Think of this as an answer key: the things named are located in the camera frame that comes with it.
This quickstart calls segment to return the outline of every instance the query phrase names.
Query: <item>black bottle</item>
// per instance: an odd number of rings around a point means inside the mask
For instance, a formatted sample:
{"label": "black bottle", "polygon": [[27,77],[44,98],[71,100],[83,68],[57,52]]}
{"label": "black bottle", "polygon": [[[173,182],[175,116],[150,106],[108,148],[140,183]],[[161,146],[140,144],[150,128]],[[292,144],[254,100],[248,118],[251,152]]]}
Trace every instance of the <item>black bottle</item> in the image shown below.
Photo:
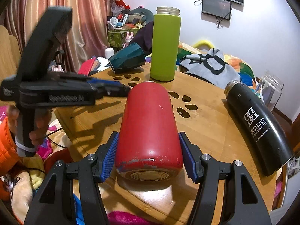
{"label": "black bottle", "polygon": [[230,108],[252,137],[263,173],[273,174],[293,156],[280,124],[246,84],[230,81],[224,93]]}

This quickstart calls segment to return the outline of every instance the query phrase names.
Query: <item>wooden table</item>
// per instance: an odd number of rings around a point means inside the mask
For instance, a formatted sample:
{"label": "wooden table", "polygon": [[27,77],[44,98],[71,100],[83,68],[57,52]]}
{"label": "wooden table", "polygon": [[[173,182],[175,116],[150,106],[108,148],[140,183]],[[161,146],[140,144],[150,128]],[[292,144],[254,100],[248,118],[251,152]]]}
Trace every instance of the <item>wooden table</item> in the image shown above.
{"label": "wooden table", "polygon": [[[121,80],[121,83],[131,85],[151,80],[149,71],[150,64],[146,63],[129,75],[115,75],[111,69],[107,69],[95,76],[108,80],[115,78]],[[267,208],[271,210],[276,176],[263,176],[251,144],[232,113],[228,111],[224,91],[180,72],[175,72],[172,82],[161,84],[169,92],[179,95],[178,99],[170,96],[178,132],[184,131],[193,144],[216,160],[228,163],[241,160],[258,186]],[[77,155],[75,158],[78,159],[95,153],[100,144],[107,142],[112,131],[119,131],[125,103],[125,98],[106,97],[98,100],[96,106],[56,109],[59,122],[78,152],[72,156]],[[198,109],[188,110],[186,104],[196,105]],[[177,112],[179,107],[190,117],[182,117]],[[106,183],[126,200],[164,224],[186,223],[199,187],[187,177],[185,170],[163,184],[144,185],[128,181],[113,170]],[[223,192],[224,181],[220,181],[213,224],[219,223]]]}

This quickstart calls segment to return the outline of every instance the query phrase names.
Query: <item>curtain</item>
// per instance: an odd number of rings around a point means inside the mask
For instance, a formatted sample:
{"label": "curtain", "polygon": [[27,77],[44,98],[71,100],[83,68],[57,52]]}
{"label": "curtain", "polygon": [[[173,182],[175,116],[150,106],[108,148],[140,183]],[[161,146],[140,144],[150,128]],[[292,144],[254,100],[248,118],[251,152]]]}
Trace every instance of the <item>curtain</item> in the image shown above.
{"label": "curtain", "polygon": [[74,72],[91,56],[104,56],[104,50],[109,46],[107,16],[114,1],[11,0],[0,16],[0,24],[17,38],[22,53],[32,30],[48,6],[72,7],[73,26],[61,48],[66,52],[66,69]]}

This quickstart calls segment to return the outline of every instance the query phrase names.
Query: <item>white bottle cap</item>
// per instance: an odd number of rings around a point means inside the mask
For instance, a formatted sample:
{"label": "white bottle cap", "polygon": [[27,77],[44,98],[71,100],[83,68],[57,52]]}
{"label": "white bottle cap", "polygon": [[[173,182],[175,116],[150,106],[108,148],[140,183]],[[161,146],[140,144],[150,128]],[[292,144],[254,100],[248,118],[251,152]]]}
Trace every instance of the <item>white bottle cap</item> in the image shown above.
{"label": "white bottle cap", "polygon": [[113,48],[106,48],[105,49],[105,58],[109,59],[112,55],[114,55]]}

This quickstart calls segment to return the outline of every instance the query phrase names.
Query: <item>orange jacket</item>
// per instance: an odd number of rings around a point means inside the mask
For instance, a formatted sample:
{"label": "orange jacket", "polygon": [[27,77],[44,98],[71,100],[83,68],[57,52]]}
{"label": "orange jacket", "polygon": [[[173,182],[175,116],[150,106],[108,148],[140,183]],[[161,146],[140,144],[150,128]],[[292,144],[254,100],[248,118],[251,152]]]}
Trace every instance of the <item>orange jacket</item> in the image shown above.
{"label": "orange jacket", "polygon": [[[16,151],[16,144],[8,128],[7,117],[0,124],[0,176],[5,175],[20,160]],[[0,199],[9,200],[9,193],[4,189],[0,180]]]}

